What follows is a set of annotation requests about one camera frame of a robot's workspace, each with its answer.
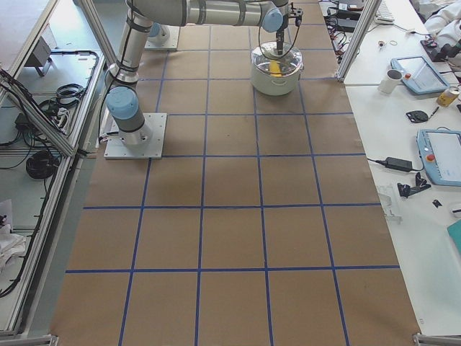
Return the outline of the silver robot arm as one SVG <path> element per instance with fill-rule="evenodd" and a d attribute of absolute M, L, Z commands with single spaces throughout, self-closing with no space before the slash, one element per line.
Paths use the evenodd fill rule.
<path fill-rule="evenodd" d="M 253 35 L 257 27 L 187 25 L 185 27 L 154 25 L 148 36 L 147 49 L 172 51 L 251 50 L 257 45 Z"/>
<path fill-rule="evenodd" d="M 288 1 L 127 1 L 127 16 L 119 53 L 107 76 L 105 103 L 116 125 L 113 143 L 142 151 L 154 144 L 154 126 L 143 114 L 135 91 L 138 69 L 147 45 L 167 49 L 179 28 L 187 24 L 258 27 L 273 33 L 251 52 L 251 83 L 257 91 L 282 96 L 295 88 L 303 58 L 294 43 L 286 43 L 289 21 L 299 26 L 303 11 Z"/>

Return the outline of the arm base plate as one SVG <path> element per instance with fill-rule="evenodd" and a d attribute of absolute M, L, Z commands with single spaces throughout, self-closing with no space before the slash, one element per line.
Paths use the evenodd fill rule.
<path fill-rule="evenodd" d="M 166 113 L 144 113 L 145 123 L 133 133 L 119 131 L 113 120 L 107 132 L 106 159 L 160 159 L 164 147 Z"/>
<path fill-rule="evenodd" d="M 154 23 L 147 38 L 146 50 L 176 51 L 179 42 L 180 27 Z"/>

